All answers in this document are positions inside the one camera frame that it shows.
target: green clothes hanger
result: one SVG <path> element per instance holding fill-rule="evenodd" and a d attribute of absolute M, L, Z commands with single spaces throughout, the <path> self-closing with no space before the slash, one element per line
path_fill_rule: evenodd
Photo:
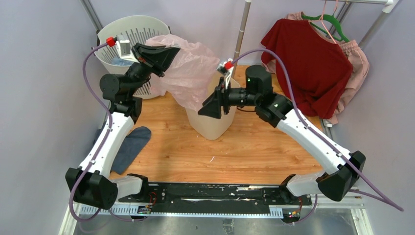
<path fill-rule="evenodd" d="M 306 16 L 306 15 L 302 14 L 301 17 L 303 19 L 309 20 L 309 21 L 318 21 L 320 19 L 321 15 L 320 16 L 316 16 L 316 17 L 311 17 L 311 16 Z M 336 39 L 339 42 L 341 42 L 341 41 L 345 41 L 347 43 L 350 42 L 350 40 L 343 34 L 342 26 L 340 25 L 340 22 L 334 16 L 331 16 L 331 15 L 323 15 L 323 20 L 331 23 L 334 26 L 334 28 L 337 30 L 337 33 L 339 34 L 340 39 L 338 39 L 338 38 L 336 38 L 336 37 L 333 36 L 334 39 Z M 321 32 L 323 32 L 326 35 L 328 35 L 328 32 L 326 32 L 324 29 L 318 27 L 314 23 L 311 23 L 311 25 L 313 25 L 316 29 L 318 29 Z"/>

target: metal floor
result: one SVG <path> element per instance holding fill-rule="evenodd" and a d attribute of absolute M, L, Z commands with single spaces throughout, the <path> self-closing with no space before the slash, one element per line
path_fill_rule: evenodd
<path fill-rule="evenodd" d="M 303 208 L 303 211 L 306 215 L 310 209 Z M 82 232 L 78 223 L 74 235 L 358 235 L 350 209 L 316 209 L 314 215 L 294 227 L 279 219 L 150 217 L 142 222 L 128 223 L 109 215 L 99 215 L 93 221 L 83 223 L 82 228 L 92 231 L 109 219 L 111 221 L 95 233 Z"/>

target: metal pole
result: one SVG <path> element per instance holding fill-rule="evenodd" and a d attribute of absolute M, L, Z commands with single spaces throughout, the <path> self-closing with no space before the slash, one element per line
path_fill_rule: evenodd
<path fill-rule="evenodd" d="M 339 21 L 340 24 L 343 23 L 343 20 L 345 19 L 346 15 L 349 13 L 352 5 L 353 5 L 352 2 L 344 3 L 342 8 L 340 8 L 340 11 L 336 16 L 336 19 Z M 335 34 L 336 28 L 334 26 L 331 26 L 329 32 L 331 35 Z"/>
<path fill-rule="evenodd" d="M 90 17 L 93 26 L 95 27 L 95 29 L 97 31 L 101 30 L 102 24 L 101 21 L 99 21 L 99 18 L 94 10 L 94 8 L 92 7 L 92 4 L 90 2 L 90 0 L 81 0 L 82 5 L 85 8 L 85 11 L 87 12 L 88 16 Z"/>
<path fill-rule="evenodd" d="M 338 1 L 373 3 L 373 4 L 387 4 L 389 2 L 389 0 L 338 0 Z"/>
<path fill-rule="evenodd" d="M 368 42 L 371 40 L 372 36 L 376 33 L 377 29 L 383 24 L 383 22 L 388 17 L 388 13 L 382 12 L 380 13 L 379 17 L 376 19 L 375 23 L 372 24 L 369 31 L 363 37 L 363 39 L 359 43 L 359 47 L 361 49 L 365 48 Z"/>
<path fill-rule="evenodd" d="M 251 0 L 245 0 L 244 13 L 242 15 L 241 27 L 239 29 L 239 35 L 238 35 L 238 40 L 236 41 L 235 54 L 233 55 L 233 59 L 236 59 L 239 56 L 239 53 L 241 52 L 242 39 L 244 38 L 245 26 L 246 26 L 246 22 L 247 22 L 247 19 L 248 19 L 248 14 L 249 14 L 249 8 L 250 7 L 251 7 Z M 234 64 L 235 68 L 233 69 L 233 72 L 232 72 L 232 75 L 231 75 L 232 78 L 235 75 L 237 64 L 238 64 L 238 62 L 236 62 Z"/>

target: robotic arm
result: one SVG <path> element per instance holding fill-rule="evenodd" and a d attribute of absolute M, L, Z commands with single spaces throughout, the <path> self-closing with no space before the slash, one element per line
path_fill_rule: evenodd
<path fill-rule="evenodd" d="M 271 74 L 261 65 L 253 65 L 246 69 L 246 88 L 231 88 L 230 72 L 226 63 L 218 67 L 218 71 L 226 75 L 219 81 L 213 94 L 203 103 L 200 115 L 220 118 L 229 112 L 230 106 L 254 106 L 256 114 L 265 122 L 271 124 L 295 139 L 323 167 L 323 171 L 309 175 L 290 175 L 281 184 L 286 194 L 284 200 L 291 202 L 304 194 L 323 193 L 334 201 L 341 201 L 345 194 L 358 180 L 358 175 L 333 151 L 322 139 L 318 138 L 309 128 L 314 129 L 326 141 L 336 146 L 360 171 L 366 161 L 365 156 L 357 151 L 351 153 L 342 148 L 318 128 L 315 128 L 301 113 L 300 120 L 294 110 L 293 103 L 283 95 L 273 92 Z"/>
<path fill-rule="evenodd" d="M 108 177 L 125 136 L 141 113 L 142 99 L 133 97 L 134 92 L 150 79 L 152 73 L 163 77 L 163 72 L 180 50 L 175 47 L 148 47 L 138 43 L 130 47 L 129 41 L 120 35 L 116 40 L 116 49 L 121 58 L 134 63 L 125 74 L 106 74 L 100 80 L 103 98 L 111 102 L 112 123 L 108 119 L 105 125 L 107 130 L 111 126 L 109 135 L 102 143 L 107 130 L 102 131 L 80 166 L 77 169 L 69 168 L 65 175 L 70 190 L 79 181 L 78 187 L 74 189 L 74 201 L 105 210 L 110 209 L 121 197 L 132 196 L 143 201 L 148 195 L 147 177 L 135 174 L 128 174 L 118 180 L 109 180 Z M 313 125 L 301 113 L 303 120 L 299 119 L 289 99 L 273 92 L 271 74 L 262 66 L 250 66 L 246 69 L 247 87 L 231 88 L 229 80 L 232 68 L 226 69 L 224 63 L 218 70 L 226 75 L 226 79 L 221 78 L 214 93 L 203 103 L 199 114 L 220 118 L 221 109 L 227 114 L 230 106 L 254 106 L 256 114 L 262 120 L 295 139 L 323 166 L 322 172 L 288 176 L 280 186 L 284 201 L 291 203 L 299 196 L 315 193 L 323 193 L 334 201 L 341 201 L 358 180 L 358 175 L 322 139 L 307 129 L 307 126 Z M 315 129 L 362 170 L 366 160 L 362 153 L 350 153 Z M 89 164 L 92 166 L 85 173 Z"/>
<path fill-rule="evenodd" d="M 150 80 L 152 73 L 163 77 L 163 72 L 180 50 L 175 47 L 148 47 L 139 43 L 130 48 L 130 42 L 122 35 L 113 39 L 113 43 L 116 43 L 121 58 L 134 62 L 125 74 L 106 74 L 99 82 L 103 98 L 111 102 L 109 110 L 113 123 L 110 123 L 110 119 L 107 120 L 104 130 L 85 160 L 77 169 L 69 168 L 65 175 L 68 187 L 72 190 L 88 164 L 92 163 L 75 189 L 73 200 L 105 210 L 110 209 L 121 197 L 131 195 L 142 200 L 148 195 L 147 177 L 135 174 L 118 180 L 108 180 L 108 177 L 124 138 L 141 113 L 142 99 L 133 97 L 134 92 Z M 100 146 L 110 126 L 110 133 Z M 97 158 L 92 160 L 98 150 Z"/>

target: red t-shirt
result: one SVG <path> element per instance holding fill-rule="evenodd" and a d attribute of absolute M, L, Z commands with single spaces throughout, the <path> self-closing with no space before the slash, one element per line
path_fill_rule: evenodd
<path fill-rule="evenodd" d="M 323 39 L 308 21 L 278 20 L 261 43 L 283 61 L 298 108 L 307 116 L 331 118 L 353 72 L 339 45 Z M 274 60 L 262 53 L 264 64 Z M 278 82 L 290 98 L 281 66 Z"/>

